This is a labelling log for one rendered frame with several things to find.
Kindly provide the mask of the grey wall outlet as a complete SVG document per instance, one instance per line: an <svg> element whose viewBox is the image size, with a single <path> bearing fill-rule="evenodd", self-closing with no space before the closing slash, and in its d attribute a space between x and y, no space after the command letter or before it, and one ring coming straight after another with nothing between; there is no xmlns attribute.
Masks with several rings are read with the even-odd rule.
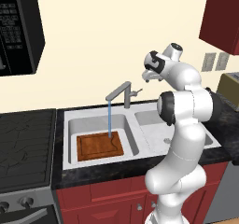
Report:
<svg viewBox="0 0 239 224"><path fill-rule="evenodd" d="M221 52L218 56L218 61L216 65L217 71L222 71L226 69L230 54L227 52Z"/></svg>
<svg viewBox="0 0 239 224"><path fill-rule="evenodd" d="M216 53L215 52L206 53L204 55L204 62L203 62L203 66L202 66L202 71L203 72L210 72L213 68L215 59L216 59Z"/></svg>

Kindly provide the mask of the grey dishwasher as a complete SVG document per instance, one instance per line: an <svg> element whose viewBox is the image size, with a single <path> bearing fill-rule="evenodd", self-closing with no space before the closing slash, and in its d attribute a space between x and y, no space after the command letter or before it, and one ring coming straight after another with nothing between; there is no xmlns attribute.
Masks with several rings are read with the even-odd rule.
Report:
<svg viewBox="0 0 239 224"><path fill-rule="evenodd" d="M239 165L235 166L230 162L206 214L204 224L237 217L239 217Z"/></svg>

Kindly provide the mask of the brown wooden cutting board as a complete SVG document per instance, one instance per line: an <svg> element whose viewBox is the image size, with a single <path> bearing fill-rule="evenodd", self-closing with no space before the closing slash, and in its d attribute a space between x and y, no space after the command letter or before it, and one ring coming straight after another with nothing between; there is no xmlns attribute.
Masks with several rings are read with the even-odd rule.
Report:
<svg viewBox="0 0 239 224"><path fill-rule="evenodd" d="M84 134L77 137L77 160L90 161L124 154L118 132Z"/></svg>

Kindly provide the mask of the beige toaster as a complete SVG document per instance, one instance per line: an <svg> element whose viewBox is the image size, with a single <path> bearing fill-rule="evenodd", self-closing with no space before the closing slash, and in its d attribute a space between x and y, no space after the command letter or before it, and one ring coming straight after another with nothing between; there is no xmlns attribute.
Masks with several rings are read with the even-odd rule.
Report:
<svg viewBox="0 0 239 224"><path fill-rule="evenodd" d="M239 72L223 73L218 83L217 94L233 110L239 112Z"/></svg>

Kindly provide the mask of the black and grey stove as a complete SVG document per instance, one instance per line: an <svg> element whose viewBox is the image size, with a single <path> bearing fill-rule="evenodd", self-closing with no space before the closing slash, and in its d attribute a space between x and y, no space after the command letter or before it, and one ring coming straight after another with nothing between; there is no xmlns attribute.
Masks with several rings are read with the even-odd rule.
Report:
<svg viewBox="0 0 239 224"><path fill-rule="evenodd" d="M62 224L51 189L56 111L42 109L0 114L0 202L8 202L4 213L32 214L46 208L48 214L32 224ZM31 197L30 209L20 199Z"/></svg>

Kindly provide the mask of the red drawer front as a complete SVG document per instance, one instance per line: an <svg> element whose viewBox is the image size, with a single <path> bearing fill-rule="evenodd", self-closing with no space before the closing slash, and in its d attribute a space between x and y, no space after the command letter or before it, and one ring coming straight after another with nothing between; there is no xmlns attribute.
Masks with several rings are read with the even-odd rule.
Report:
<svg viewBox="0 0 239 224"><path fill-rule="evenodd" d="M93 202L148 192L143 175L90 184L90 191Z"/></svg>

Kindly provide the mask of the black microwave oven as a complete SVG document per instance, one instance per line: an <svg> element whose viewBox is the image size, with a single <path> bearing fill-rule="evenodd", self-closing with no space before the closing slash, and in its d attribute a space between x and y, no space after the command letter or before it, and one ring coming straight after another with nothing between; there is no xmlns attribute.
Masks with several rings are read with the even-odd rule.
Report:
<svg viewBox="0 0 239 224"><path fill-rule="evenodd" d="M37 0L0 0L0 77L34 74L44 47Z"/></svg>

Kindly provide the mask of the red wall cupboard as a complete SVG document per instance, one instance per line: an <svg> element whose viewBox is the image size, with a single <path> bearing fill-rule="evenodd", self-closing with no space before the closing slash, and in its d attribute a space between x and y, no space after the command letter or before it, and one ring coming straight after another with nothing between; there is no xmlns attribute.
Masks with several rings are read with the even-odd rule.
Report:
<svg viewBox="0 0 239 224"><path fill-rule="evenodd" d="M239 55L239 0L206 0L199 38Z"/></svg>

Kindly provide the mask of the grey sink faucet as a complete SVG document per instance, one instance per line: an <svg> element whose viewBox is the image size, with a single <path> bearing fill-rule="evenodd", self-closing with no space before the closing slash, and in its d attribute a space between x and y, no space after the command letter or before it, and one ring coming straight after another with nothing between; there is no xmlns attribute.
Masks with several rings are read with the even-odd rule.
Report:
<svg viewBox="0 0 239 224"><path fill-rule="evenodd" d="M129 109L130 102L131 102L131 85L132 83L130 81L125 81L120 86L118 86L115 90L110 92L105 99L108 102L112 102L121 93L124 93L124 107L126 109Z"/></svg>

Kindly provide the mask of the blue water stream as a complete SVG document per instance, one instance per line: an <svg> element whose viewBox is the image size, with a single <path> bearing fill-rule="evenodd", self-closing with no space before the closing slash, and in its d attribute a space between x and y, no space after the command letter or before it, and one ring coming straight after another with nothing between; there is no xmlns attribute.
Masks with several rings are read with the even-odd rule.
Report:
<svg viewBox="0 0 239 224"><path fill-rule="evenodd" d="M108 137L111 138L111 101L108 100Z"/></svg>

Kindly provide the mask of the grey stove knob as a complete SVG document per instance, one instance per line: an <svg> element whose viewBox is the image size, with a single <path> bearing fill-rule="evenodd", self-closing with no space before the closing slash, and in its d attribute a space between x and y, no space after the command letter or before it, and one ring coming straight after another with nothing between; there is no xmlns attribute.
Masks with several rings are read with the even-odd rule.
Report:
<svg viewBox="0 0 239 224"><path fill-rule="evenodd" d="M0 213L4 214L9 208L8 202L0 202Z"/></svg>
<svg viewBox="0 0 239 224"><path fill-rule="evenodd" d="M32 205L34 204L34 199L31 197L23 197L20 199L21 206L23 206L26 209L30 209Z"/></svg>

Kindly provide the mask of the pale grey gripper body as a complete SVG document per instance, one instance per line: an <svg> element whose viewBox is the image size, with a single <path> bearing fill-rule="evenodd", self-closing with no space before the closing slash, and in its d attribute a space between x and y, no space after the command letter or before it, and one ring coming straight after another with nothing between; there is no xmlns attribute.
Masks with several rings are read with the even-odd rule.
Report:
<svg viewBox="0 0 239 224"><path fill-rule="evenodd" d="M145 70L142 74L142 78L146 81L146 83L149 83L150 80L152 79L157 79L158 81L162 81L162 77L158 73L152 70Z"/></svg>

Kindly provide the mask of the white double sink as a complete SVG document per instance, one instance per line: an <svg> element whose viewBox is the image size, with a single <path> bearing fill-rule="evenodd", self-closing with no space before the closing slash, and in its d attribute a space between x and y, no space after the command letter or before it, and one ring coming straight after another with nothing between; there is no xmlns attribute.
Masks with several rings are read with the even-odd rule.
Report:
<svg viewBox="0 0 239 224"><path fill-rule="evenodd" d="M91 161L77 160L77 137L108 132L108 106L64 113L64 170L102 165L112 162L139 160L165 155L170 147L175 127L164 122L156 103L111 106L111 132L119 133L124 154Z"/></svg>

